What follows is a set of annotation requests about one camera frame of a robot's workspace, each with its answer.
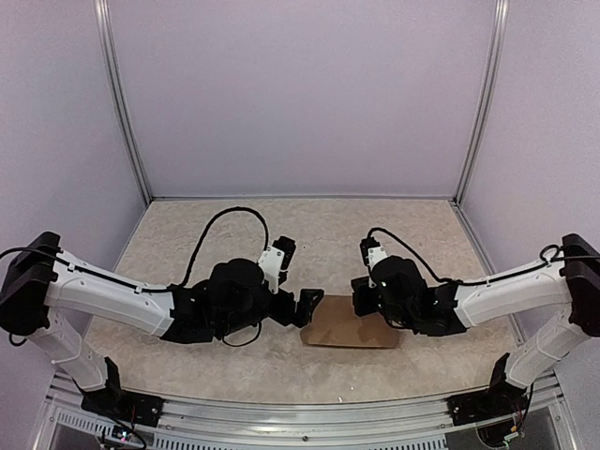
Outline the brown cardboard box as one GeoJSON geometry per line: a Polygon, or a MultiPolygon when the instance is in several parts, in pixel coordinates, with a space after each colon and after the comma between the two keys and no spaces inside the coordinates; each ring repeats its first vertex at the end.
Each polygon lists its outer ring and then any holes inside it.
{"type": "Polygon", "coordinates": [[[400,333],[379,313],[358,317],[353,298],[327,294],[315,308],[311,323],[300,330],[303,344],[344,349],[395,349],[400,333]]]}

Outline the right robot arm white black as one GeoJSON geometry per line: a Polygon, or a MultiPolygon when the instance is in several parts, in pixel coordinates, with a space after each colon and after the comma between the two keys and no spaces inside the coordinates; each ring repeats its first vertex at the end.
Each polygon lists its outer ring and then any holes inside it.
{"type": "Polygon", "coordinates": [[[477,280],[438,277],[434,286],[422,276],[427,263],[417,252],[389,255],[371,234],[360,252],[367,275],[351,282],[354,313],[378,313],[393,329],[441,338],[521,311],[558,307],[522,347],[495,363],[479,397],[487,415],[502,414],[541,373],[599,335],[599,253],[576,233],[516,269],[477,280]]]}

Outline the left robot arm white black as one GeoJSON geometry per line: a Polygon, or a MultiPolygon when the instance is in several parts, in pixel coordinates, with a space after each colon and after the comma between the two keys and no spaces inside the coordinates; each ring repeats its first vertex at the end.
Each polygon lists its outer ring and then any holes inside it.
{"type": "Polygon", "coordinates": [[[254,262],[235,258],[214,266],[196,285],[147,284],[102,270],[61,249],[44,232],[27,247],[11,248],[1,287],[1,327],[34,342],[81,391],[113,417],[125,415],[131,397],[117,365],[92,350],[62,315],[72,309],[137,328],[161,340],[189,345],[223,341],[265,319],[282,326],[310,324],[321,289],[299,294],[281,288],[295,252],[285,236],[254,262]]]}

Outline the front aluminium frame rail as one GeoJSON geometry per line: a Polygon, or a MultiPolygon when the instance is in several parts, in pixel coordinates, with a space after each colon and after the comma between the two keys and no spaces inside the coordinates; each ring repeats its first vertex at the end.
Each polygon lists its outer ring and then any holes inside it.
{"type": "MultiPolygon", "coordinates": [[[[136,425],[147,449],[450,449],[448,439],[463,433],[481,445],[477,431],[508,420],[455,425],[447,399],[475,389],[425,397],[330,404],[269,404],[168,396],[156,427],[136,425]]],[[[56,373],[39,412],[31,449],[58,448],[70,436],[78,449],[98,449],[96,436],[114,422],[81,409],[82,396],[56,373]]],[[[583,449],[557,377],[535,382],[520,437],[509,449],[583,449]]]]}

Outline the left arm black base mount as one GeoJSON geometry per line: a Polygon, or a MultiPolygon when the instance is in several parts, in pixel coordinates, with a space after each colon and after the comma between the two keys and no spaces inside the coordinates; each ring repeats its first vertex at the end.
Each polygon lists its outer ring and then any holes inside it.
{"type": "Polygon", "coordinates": [[[82,408],[120,422],[155,428],[162,414],[165,400],[162,397],[124,390],[114,396],[105,389],[82,391],[82,408]]]}

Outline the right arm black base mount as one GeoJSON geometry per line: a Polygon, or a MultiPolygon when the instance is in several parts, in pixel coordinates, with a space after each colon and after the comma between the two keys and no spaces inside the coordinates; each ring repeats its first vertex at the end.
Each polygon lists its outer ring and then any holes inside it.
{"type": "Polygon", "coordinates": [[[517,391],[514,396],[513,394],[490,394],[487,389],[457,394],[446,399],[455,427],[524,411],[528,402],[525,391],[517,391]]]}

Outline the left aluminium corner post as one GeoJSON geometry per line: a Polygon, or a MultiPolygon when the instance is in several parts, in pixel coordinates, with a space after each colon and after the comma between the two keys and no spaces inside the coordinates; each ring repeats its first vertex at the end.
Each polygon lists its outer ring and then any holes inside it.
{"type": "Polygon", "coordinates": [[[142,156],[136,142],[125,90],[121,80],[118,56],[113,37],[110,5],[107,0],[95,0],[94,12],[97,21],[99,44],[107,72],[108,85],[112,96],[117,124],[123,138],[127,159],[136,187],[145,207],[154,200],[152,189],[143,166],[142,156]]]}

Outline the right aluminium corner post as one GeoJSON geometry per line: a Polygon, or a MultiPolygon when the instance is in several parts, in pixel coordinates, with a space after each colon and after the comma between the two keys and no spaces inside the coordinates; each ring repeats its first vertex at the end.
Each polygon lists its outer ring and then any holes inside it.
{"type": "Polygon", "coordinates": [[[508,22],[509,7],[509,0],[498,0],[495,2],[494,20],[481,91],[475,111],[472,132],[468,141],[466,157],[464,158],[457,188],[453,196],[453,202],[457,209],[460,209],[465,201],[484,138],[503,55],[503,43],[508,22]]]}

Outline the aluminium corner post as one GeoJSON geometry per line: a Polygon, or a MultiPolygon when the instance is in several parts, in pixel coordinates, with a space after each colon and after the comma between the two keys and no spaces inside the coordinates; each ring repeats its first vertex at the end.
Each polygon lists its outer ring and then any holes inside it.
{"type": "Polygon", "coordinates": [[[94,12],[97,21],[99,44],[107,72],[108,85],[112,96],[117,124],[123,138],[127,159],[136,187],[145,207],[154,200],[152,189],[143,166],[142,156],[136,142],[125,90],[121,80],[118,56],[113,37],[110,5],[107,0],[95,0],[94,12]]]}
{"type": "Polygon", "coordinates": [[[453,202],[457,209],[460,209],[465,201],[484,138],[503,55],[503,43],[508,22],[509,7],[509,0],[498,0],[495,2],[494,20],[481,91],[475,111],[472,132],[468,141],[466,157],[464,158],[457,188],[453,196],[453,202]]]}

